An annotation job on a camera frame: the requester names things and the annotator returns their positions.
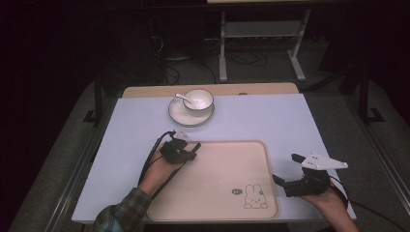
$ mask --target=metal frame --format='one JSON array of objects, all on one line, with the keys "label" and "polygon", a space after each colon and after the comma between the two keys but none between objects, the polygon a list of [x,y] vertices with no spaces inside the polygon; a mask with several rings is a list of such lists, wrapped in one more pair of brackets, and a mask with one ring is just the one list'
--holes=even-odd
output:
[{"label": "metal frame", "polygon": [[87,170],[87,164],[94,158],[97,153],[100,143],[103,139],[103,135],[108,126],[109,119],[112,111],[117,103],[117,99],[107,99],[104,104],[102,103],[102,92],[100,83],[95,83],[95,95],[96,95],[96,111],[99,111],[96,115],[97,118],[92,121],[95,123],[94,129],[88,138],[86,147],[81,153],[81,156],[73,169],[72,176],[70,177],[66,187],[64,188],[57,206],[50,217],[45,231],[58,231],[63,219],[65,218],[69,208],[76,201],[77,196],[75,193],[82,188],[81,178],[84,172]]},{"label": "metal frame", "polygon": [[303,19],[298,21],[226,22],[225,12],[220,20],[220,82],[227,81],[225,61],[225,38],[243,37],[296,37],[293,49],[287,51],[290,63],[299,81],[306,80],[297,55],[308,26],[311,9],[306,9]]},{"label": "metal frame", "polygon": [[349,106],[352,115],[358,121],[358,125],[363,130],[364,134],[366,135],[368,141],[371,143],[371,146],[374,148],[374,151],[377,154],[377,157],[380,159],[382,164],[382,170],[386,174],[389,182],[391,183],[395,193],[397,194],[401,204],[403,205],[404,209],[407,211],[407,214],[410,216],[410,189],[406,186],[403,179],[401,178],[400,174],[395,169],[392,161],[389,158],[389,154],[380,144],[379,139],[374,134],[371,126],[364,121],[363,116],[356,113],[357,105],[354,103],[352,98],[346,99],[347,105]]}]

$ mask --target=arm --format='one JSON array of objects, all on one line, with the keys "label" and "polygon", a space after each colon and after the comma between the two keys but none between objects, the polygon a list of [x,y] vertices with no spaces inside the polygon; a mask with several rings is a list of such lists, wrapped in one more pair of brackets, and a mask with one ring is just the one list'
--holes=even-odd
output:
[{"label": "arm", "polygon": [[135,231],[151,204],[152,195],[182,165],[168,163],[157,151],[138,188],[133,188],[121,203],[103,209],[94,221],[93,231]]},{"label": "arm", "polygon": [[359,231],[347,213],[343,202],[333,189],[328,188],[322,194],[301,196],[301,198],[316,207],[323,218],[327,220],[337,232]]}]

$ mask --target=dark background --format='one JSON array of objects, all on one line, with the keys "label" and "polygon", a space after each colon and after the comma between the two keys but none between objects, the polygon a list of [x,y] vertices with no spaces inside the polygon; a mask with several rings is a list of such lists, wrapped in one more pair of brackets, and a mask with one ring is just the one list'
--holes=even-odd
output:
[{"label": "dark background", "polygon": [[[78,10],[84,4],[96,6],[93,1],[7,0],[0,4],[0,231],[6,231],[76,100],[94,76],[113,70],[121,73],[121,77],[112,74],[112,79],[103,82],[106,90],[115,92],[128,85],[158,84],[156,78],[141,76],[158,76],[160,71],[141,19],[145,14],[107,16]],[[111,4],[118,7],[135,2]],[[195,33],[199,40],[215,28],[218,31],[218,20],[207,14],[195,15],[194,24],[186,26],[201,32]],[[192,14],[179,14],[180,20],[174,25],[165,23],[158,33],[171,35],[175,46],[186,39],[197,40],[189,34],[172,38],[175,32],[171,29],[186,21],[185,17]],[[352,57],[360,56],[370,78],[386,90],[410,124],[409,28],[404,1],[321,7],[311,15],[306,39],[331,40],[324,70],[336,72]],[[135,40],[141,45],[130,45]],[[135,56],[148,58],[131,62],[130,57]]]}]

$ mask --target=white bowl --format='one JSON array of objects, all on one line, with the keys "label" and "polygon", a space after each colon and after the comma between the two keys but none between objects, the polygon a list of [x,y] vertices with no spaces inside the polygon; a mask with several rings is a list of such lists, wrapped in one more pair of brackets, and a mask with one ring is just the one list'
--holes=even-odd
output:
[{"label": "white bowl", "polygon": [[183,103],[193,116],[206,114],[214,104],[214,96],[203,89],[191,90],[185,94],[185,97],[192,101],[183,100]]}]

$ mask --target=white spoon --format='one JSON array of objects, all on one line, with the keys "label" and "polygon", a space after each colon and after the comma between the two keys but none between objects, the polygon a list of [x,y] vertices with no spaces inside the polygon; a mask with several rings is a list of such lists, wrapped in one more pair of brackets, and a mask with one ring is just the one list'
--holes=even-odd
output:
[{"label": "white spoon", "polygon": [[190,102],[191,104],[193,104],[193,103],[192,103],[192,100],[188,99],[187,97],[185,97],[185,96],[182,95],[182,94],[175,94],[175,97],[180,98],[180,99],[183,99],[183,100],[187,100],[188,102]]},{"label": "white spoon", "polygon": [[196,104],[196,102],[194,102],[193,100],[191,100],[191,99],[185,97],[185,96],[182,95],[182,94],[175,94],[175,97],[180,98],[180,99],[183,99],[183,100],[187,100],[187,101],[193,106],[194,109],[197,109],[197,108],[198,108],[198,105]]}]

